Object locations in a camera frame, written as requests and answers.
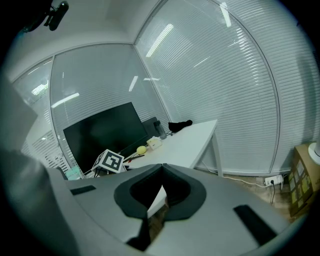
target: desk leg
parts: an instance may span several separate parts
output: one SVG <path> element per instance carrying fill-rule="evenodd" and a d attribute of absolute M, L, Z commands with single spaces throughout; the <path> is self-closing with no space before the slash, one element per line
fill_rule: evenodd
<path fill-rule="evenodd" d="M 222 173 L 220 151 L 219 151 L 216 133 L 214 133 L 212 136 L 212 145 L 213 145 L 213 151 L 214 151 L 214 156 L 216 161 L 216 168 L 218 170 L 218 176 L 223 177 L 224 175 Z"/>

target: black monitor screen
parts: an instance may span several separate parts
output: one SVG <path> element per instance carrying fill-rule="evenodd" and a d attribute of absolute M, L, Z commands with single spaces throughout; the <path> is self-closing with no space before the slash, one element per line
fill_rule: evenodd
<path fill-rule="evenodd" d="M 92 168 L 103 151 L 108 149 L 128 157 L 148 139 L 131 102 L 92 115 L 63 132 L 83 172 Z"/>

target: cable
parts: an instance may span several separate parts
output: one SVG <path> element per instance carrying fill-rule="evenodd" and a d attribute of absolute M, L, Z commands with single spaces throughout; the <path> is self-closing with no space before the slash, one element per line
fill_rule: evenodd
<path fill-rule="evenodd" d="M 287 177 L 289 174 L 286 174 L 286 175 L 283 175 L 282 176 L 282 181 L 281 181 L 281 190 L 282 190 L 282 188 L 283 188 L 283 186 L 284 186 L 284 182 L 285 182 L 285 177 Z"/>
<path fill-rule="evenodd" d="M 213 174 L 218 175 L 218 173 L 217 173 L 217 172 L 211 171 L 211 170 L 209 169 L 209 167 L 205 164 L 205 162 L 204 162 L 204 161 L 202 161 L 202 163 L 205 165 L 205 167 L 208 169 L 208 171 L 209 171 L 210 173 L 213 173 Z"/>
<path fill-rule="evenodd" d="M 209 169 L 209 167 L 205 164 L 204 161 L 202 161 L 202 163 L 205 165 L 205 167 L 208 169 L 208 171 L 209 171 L 210 173 L 218 174 L 217 172 L 211 171 L 211 170 Z M 261 188 L 266 188 L 266 187 L 269 187 L 269 186 L 270 186 L 270 185 L 261 186 L 261 185 L 259 185 L 259 184 L 257 184 L 257 183 L 250 183 L 250 182 L 246 182 L 246 181 L 244 181 L 244 180 L 242 180 L 242 179 L 237 179 L 237 178 L 230 178 L 230 177 L 224 177 L 224 178 L 230 179 L 230 180 L 234 180 L 234 181 L 244 182 L 244 183 L 247 183 L 247 184 L 250 184 L 250 185 L 257 185 L 257 186 L 259 186 L 259 187 L 261 187 Z"/>
<path fill-rule="evenodd" d="M 97 167 L 97 168 L 95 168 L 95 170 L 94 170 L 94 178 L 97 178 L 98 176 L 99 176 L 99 174 L 100 174 L 100 171 L 101 171 L 101 168 L 99 168 L 99 167 Z"/>
<path fill-rule="evenodd" d="M 275 197 L 275 193 L 276 193 L 276 189 L 275 189 L 275 183 L 273 180 L 271 180 L 271 184 L 273 185 L 273 197 L 272 197 L 272 200 L 271 200 L 271 204 L 273 204 L 274 202 L 274 197 Z"/>
<path fill-rule="evenodd" d="M 230 177 L 224 177 L 224 178 L 230 179 L 230 180 L 234 180 L 234 181 L 244 182 L 244 183 L 247 183 L 247 184 L 250 184 L 250 185 L 257 185 L 257 186 L 259 186 L 259 187 L 261 187 L 261 188 L 266 188 L 266 187 L 269 187 L 269 186 L 270 186 L 270 185 L 261 186 L 261 185 L 259 185 L 259 184 L 257 184 L 257 183 L 250 183 L 250 182 L 246 182 L 246 181 L 244 181 L 244 180 L 242 180 L 242 179 L 237 179 L 237 178 L 230 178 Z"/>

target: glass wall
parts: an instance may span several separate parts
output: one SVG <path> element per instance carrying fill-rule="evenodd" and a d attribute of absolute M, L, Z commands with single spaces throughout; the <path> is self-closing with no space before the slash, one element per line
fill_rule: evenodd
<path fill-rule="evenodd" d="M 267 173 L 279 132 L 275 85 L 260 49 L 225 7 L 168 1 L 136 47 L 174 122 L 218 119 L 224 171 Z M 202 160 L 215 168 L 211 146 Z"/>
<path fill-rule="evenodd" d="M 93 45 L 55 56 L 50 101 L 55 131 L 71 167 L 77 163 L 64 129 L 101 111 L 132 102 L 142 122 L 157 117 L 168 131 L 168 116 L 129 44 Z"/>
<path fill-rule="evenodd" d="M 37 114 L 21 152 L 40 160 L 46 167 L 61 167 L 66 171 L 69 166 L 59 147 L 50 118 L 49 80 L 52 64 L 52 59 L 47 59 L 13 83 L 24 102 Z"/>
<path fill-rule="evenodd" d="M 278 89 L 281 117 L 272 171 L 288 170 L 294 147 L 315 141 L 320 130 L 316 53 L 301 25 L 278 1 L 224 2 L 250 30 L 268 58 Z"/>

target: power strip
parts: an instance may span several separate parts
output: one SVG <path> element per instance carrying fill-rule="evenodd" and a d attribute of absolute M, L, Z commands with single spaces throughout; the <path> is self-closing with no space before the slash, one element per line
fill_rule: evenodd
<path fill-rule="evenodd" d="M 264 184 L 266 186 L 270 186 L 270 185 L 272 185 L 271 181 L 273 181 L 274 185 L 281 184 L 283 182 L 283 177 L 282 177 L 282 175 L 277 175 L 277 176 L 272 176 L 272 177 L 265 178 L 264 179 Z"/>

